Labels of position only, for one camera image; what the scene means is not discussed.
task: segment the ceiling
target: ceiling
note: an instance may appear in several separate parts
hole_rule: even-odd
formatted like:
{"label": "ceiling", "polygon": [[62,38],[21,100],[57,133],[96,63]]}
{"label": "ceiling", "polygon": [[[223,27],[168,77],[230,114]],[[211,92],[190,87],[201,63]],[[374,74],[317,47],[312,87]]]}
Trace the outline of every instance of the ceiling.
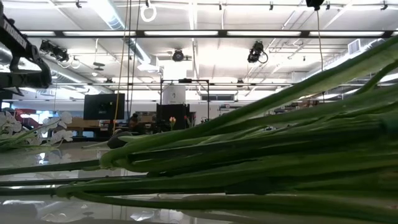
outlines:
{"label": "ceiling", "polygon": [[[95,1],[100,4],[106,0]],[[109,30],[93,6],[93,0],[80,1],[82,8],[77,8],[75,1],[67,0],[5,0],[4,13],[16,21],[20,30]],[[131,24],[131,30],[316,30],[317,14],[305,6],[301,0],[160,0],[150,1],[157,11],[155,19],[145,22],[139,14],[139,4],[145,8],[145,1],[132,1],[133,7],[126,7],[128,1],[113,3],[120,19]],[[319,23],[322,30],[395,30],[398,28],[398,1],[386,1],[389,7],[383,7],[383,1],[331,0],[330,10],[326,3],[319,11]],[[152,16],[150,9],[145,16]],[[40,46],[44,38],[30,38]],[[81,64],[78,68],[67,70],[93,82],[104,82],[107,78],[127,82],[127,75],[136,77],[135,82],[159,82],[160,73],[140,71],[141,63],[128,60],[127,45],[121,39],[99,39],[96,52],[95,39],[46,38],[65,48]],[[249,49],[256,40],[261,40],[269,54],[269,61],[261,65],[248,63]],[[322,53],[325,62],[334,60],[347,52],[347,44],[354,39],[322,39]],[[159,58],[159,65],[164,67],[172,63],[171,54],[175,49],[182,49],[190,58],[194,55],[195,63],[187,65],[187,77],[209,79],[211,82],[230,83],[237,78],[245,82],[291,83],[308,72],[319,69],[321,55],[318,39],[255,39],[255,38],[144,38],[137,39],[137,44],[147,55]],[[48,55],[44,56],[55,62]],[[104,71],[93,69],[93,62],[104,63]],[[149,89],[138,86],[138,90]]]}

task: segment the black monitor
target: black monitor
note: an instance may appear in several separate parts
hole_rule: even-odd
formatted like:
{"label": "black monitor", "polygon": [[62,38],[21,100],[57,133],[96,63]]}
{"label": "black monitor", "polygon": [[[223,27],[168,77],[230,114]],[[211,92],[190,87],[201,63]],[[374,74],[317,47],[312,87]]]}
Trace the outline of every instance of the black monitor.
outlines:
{"label": "black monitor", "polygon": [[[117,94],[99,94],[85,96],[85,120],[114,120]],[[116,119],[124,119],[124,94],[119,94],[118,115]]]}

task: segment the person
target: person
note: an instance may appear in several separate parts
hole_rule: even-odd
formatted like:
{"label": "person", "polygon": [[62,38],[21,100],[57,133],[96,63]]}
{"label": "person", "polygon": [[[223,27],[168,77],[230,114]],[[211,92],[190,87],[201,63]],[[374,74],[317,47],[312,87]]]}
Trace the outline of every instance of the person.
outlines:
{"label": "person", "polygon": [[145,128],[142,124],[138,123],[138,115],[135,113],[129,120],[129,131],[135,136],[145,134]]}

